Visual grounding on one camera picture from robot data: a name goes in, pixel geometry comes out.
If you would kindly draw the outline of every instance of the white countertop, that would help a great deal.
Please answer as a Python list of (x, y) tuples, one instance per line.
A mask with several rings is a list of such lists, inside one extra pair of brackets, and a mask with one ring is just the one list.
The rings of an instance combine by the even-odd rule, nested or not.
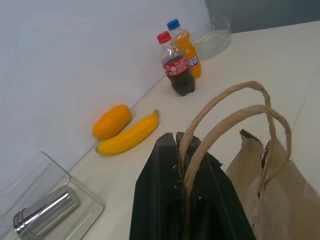
[[(94, 149), (70, 172), (105, 204), (105, 210), (85, 239), (128, 240), (136, 180), (159, 136), (184, 132), (202, 107), (234, 84), (258, 81), (271, 96), (271, 104), (289, 122), (293, 134), (291, 159), (320, 192), (320, 21), (236, 33), (220, 55), (203, 61), (202, 77), (194, 93), (179, 97), (170, 81), (162, 79), (133, 109), (131, 127), (158, 109), (157, 130), (135, 148), (100, 156)], [(227, 97), (203, 119), (195, 131), (200, 139), (220, 120), (250, 105), (263, 104), (259, 92), (244, 89)], [(239, 130), (246, 129), (265, 144), (269, 129), (265, 115), (236, 125), (210, 149), (226, 169), (241, 147)], [(277, 124), (277, 136), (284, 131)]]

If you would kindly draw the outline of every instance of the plastic bottle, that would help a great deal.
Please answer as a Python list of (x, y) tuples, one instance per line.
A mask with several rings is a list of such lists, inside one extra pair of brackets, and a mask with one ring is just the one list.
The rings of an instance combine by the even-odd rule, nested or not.
[(161, 63), (172, 88), (181, 96), (194, 92), (195, 78), (184, 51), (171, 41), (168, 31), (160, 33), (157, 39), (161, 46)]
[(170, 35), (183, 50), (189, 61), (191, 73), (195, 79), (201, 76), (201, 64), (195, 47), (190, 42), (190, 33), (180, 27), (178, 19), (167, 23)]

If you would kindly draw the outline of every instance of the blue bottle cap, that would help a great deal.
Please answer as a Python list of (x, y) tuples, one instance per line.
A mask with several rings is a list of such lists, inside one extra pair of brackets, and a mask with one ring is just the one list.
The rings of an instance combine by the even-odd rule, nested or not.
[(168, 22), (166, 25), (168, 26), (168, 29), (170, 31), (180, 27), (180, 23), (179, 23), (178, 19), (173, 19), (170, 22)]

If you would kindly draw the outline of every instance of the banana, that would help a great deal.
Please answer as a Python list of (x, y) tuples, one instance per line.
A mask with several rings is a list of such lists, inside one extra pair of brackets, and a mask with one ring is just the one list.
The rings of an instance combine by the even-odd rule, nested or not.
[(132, 128), (117, 136), (101, 141), (95, 147), (95, 151), (106, 156), (123, 153), (142, 142), (157, 128), (158, 124), (159, 111), (154, 110), (152, 114), (144, 117)]

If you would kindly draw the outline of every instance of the metal cylinder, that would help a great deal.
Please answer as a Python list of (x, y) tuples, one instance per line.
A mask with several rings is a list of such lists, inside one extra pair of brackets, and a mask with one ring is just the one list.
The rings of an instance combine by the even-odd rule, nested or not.
[(19, 236), (32, 233), (40, 237), (78, 207), (80, 200), (70, 186), (63, 186), (34, 205), (24, 208), (13, 218), (13, 227)]

